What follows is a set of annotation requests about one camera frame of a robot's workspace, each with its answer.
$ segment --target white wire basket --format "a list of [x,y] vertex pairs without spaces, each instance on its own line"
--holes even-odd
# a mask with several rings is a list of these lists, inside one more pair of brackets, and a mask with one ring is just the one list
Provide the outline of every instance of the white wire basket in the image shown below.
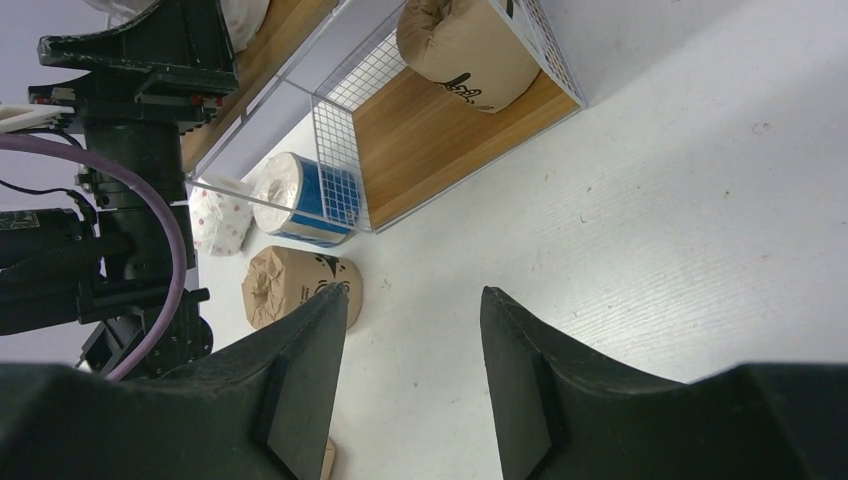
[[[521,39],[542,70],[580,107],[584,107],[583,97],[552,33],[541,0],[512,0],[512,17],[507,15],[498,0],[489,2]],[[323,218],[256,199],[251,201],[314,217],[339,227],[375,231],[368,215],[353,112],[406,68],[396,42],[396,27],[402,9],[401,5],[317,88],[311,90],[311,116],[317,148],[315,161],[322,187]],[[284,68],[278,75],[277,85],[285,82],[300,91],[310,92],[287,80],[286,71],[290,70]]]

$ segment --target wooden shelf panel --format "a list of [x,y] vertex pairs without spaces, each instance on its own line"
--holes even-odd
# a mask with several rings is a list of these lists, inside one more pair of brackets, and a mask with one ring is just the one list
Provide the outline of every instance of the wooden shelf panel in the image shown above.
[[403,70],[353,114],[372,228],[389,224],[579,108],[544,72],[508,108],[487,114]]
[[338,0],[271,0],[250,47],[236,54],[239,90],[224,99],[218,118],[183,136],[183,169],[193,170],[250,102],[338,4]]

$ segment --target white package with red dots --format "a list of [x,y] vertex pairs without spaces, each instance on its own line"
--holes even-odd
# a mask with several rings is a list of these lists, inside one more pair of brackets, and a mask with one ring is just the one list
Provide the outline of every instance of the white package with red dots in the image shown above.
[[[248,185],[229,178],[204,174],[200,183],[250,195]],[[248,202],[230,195],[194,187],[188,199],[194,248],[200,253],[227,257],[241,251],[253,221]]]

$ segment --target wooden shelf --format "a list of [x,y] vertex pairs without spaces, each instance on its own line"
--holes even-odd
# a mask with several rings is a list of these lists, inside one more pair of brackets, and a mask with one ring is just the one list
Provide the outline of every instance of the wooden shelf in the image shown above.
[[481,113],[403,70],[353,114],[371,226],[379,229],[580,107],[544,72]]
[[236,54],[239,90],[224,99],[214,122],[183,137],[185,171],[193,170],[209,153],[337,4],[338,0],[271,0],[256,39]]

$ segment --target toilet paper roll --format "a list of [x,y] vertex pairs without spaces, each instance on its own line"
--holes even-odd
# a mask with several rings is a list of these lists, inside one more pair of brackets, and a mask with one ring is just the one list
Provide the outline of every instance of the toilet paper roll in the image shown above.
[[[250,195],[250,186],[231,178],[204,174],[200,183]],[[226,257],[241,250],[253,210],[245,200],[195,187],[188,200],[194,248],[201,253]]]
[[[325,169],[323,173],[329,177],[325,183],[355,184],[348,172]],[[318,165],[315,162],[284,152],[268,160],[253,190],[253,197],[298,212],[323,215],[320,185]],[[300,240],[319,247],[333,247],[347,238],[358,216],[358,194],[355,187],[349,190],[352,193],[348,201],[339,200],[333,205],[338,205],[335,211],[343,212],[336,220],[342,223],[349,221],[351,228],[260,204],[253,205],[253,216],[257,227],[269,235]]]

